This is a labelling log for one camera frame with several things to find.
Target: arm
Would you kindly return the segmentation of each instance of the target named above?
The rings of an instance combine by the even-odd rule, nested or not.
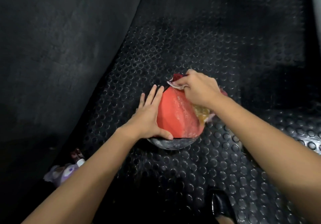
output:
[[[164,87],[159,88],[155,96],[154,85],[146,102],[142,94],[134,116],[46,198],[23,224],[90,223],[116,172],[136,141],[154,135],[173,139],[169,132],[160,129],[156,123],[163,91]]]
[[[189,70],[178,80],[194,104],[212,109],[266,171],[273,183],[313,223],[321,223],[321,157],[221,95],[213,78]]]

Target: white bottle cap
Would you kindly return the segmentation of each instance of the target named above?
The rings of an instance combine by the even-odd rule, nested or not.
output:
[[[77,165],[78,167],[81,167],[83,164],[85,163],[85,159],[80,159],[79,161],[77,161]]]

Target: black floor mat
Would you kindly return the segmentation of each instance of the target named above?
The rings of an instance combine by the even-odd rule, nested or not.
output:
[[[320,57],[311,5],[311,0],[141,0],[89,104],[85,153],[93,154],[131,117],[141,92],[188,68],[215,77],[235,101],[320,153]],[[216,119],[197,142],[179,151],[138,142],[94,223],[112,217],[152,222],[198,217],[208,185],[228,193],[239,222],[305,222]]]

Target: black shoe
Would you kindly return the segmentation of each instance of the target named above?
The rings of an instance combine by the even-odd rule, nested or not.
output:
[[[206,195],[207,214],[216,217],[225,216],[237,224],[235,212],[226,192],[209,187]]]

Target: forearm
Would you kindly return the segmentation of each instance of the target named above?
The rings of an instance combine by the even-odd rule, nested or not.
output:
[[[135,132],[119,128],[65,183],[23,222],[90,223],[131,147]]]
[[[311,216],[321,204],[321,157],[248,112],[232,99],[213,100],[217,116],[234,132],[273,183]]]

